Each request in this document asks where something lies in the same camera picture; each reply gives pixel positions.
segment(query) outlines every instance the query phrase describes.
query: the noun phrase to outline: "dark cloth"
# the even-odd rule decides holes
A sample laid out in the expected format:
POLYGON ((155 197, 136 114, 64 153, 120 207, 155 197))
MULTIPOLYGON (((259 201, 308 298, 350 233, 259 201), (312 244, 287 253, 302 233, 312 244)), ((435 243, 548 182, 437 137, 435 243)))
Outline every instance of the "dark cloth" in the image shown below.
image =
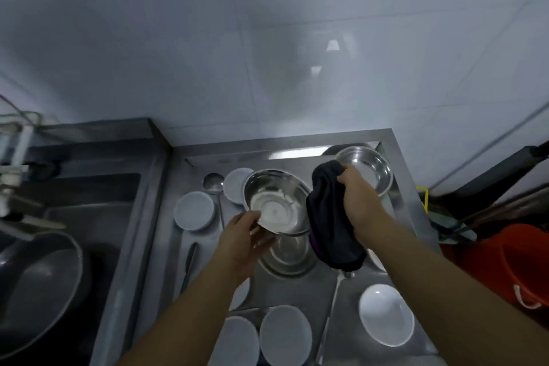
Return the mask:
POLYGON ((353 225, 345 214, 345 186, 337 181, 343 171, 337 161, 316 167, 312 173, 312 192, 306 203, 311 224, 310 242, 316 255, 332 268, 352 272, 360 269, 366 251, 355 239, 353 225))

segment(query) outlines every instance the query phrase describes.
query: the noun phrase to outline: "yellow plastic object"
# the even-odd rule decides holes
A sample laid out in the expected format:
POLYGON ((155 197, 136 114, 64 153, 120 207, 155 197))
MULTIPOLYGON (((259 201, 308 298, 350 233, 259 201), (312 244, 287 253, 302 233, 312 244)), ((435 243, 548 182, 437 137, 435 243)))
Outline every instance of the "yellow plastic object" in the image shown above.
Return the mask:
POLYGON ((429 190, 420 185, 416 185, 415 188, 425 191, 425 200, 423 201, 422 205, 423 205, 423 208, 425 209, 425 212, 428 213, 429 212, 429 190))

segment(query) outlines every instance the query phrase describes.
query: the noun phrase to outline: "bucket handle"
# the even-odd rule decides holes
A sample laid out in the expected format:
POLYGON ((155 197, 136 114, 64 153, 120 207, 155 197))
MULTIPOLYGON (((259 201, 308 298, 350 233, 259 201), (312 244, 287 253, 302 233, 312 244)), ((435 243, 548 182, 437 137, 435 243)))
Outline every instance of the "bucket handle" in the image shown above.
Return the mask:
POLYGON ((523 307, 528 309, 536 309, 541 307, 541 304, 539 302, 535 302, 533 304, 526 304, 523 301, 522 296, 520 295, 520 286, 513 285, 513 290, 515 291, 515 296, 517 297, 518 302, 520 302, 520 305, 522 305, 523 307))

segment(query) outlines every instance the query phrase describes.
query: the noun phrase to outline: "orange bucket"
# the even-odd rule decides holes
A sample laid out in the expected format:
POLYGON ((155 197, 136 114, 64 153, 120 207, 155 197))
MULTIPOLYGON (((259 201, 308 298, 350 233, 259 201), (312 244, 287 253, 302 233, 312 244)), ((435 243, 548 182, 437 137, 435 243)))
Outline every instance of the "orange bucket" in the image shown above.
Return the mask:
POLYGON ((511 303, 549 306, 549 233, 534 226, 511 224, 465 247, 458 265, 511 303))

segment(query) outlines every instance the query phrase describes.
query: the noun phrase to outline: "person's right arm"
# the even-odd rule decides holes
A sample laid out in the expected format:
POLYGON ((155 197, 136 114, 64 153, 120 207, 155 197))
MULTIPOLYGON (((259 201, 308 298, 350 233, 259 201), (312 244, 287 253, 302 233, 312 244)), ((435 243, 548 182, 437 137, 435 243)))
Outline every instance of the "person's right arm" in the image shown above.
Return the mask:
POLYGON ((380 258, 446 363, 549 364, 548 331, 398 224, 353 166, 338 180, 357 240, 380 258))

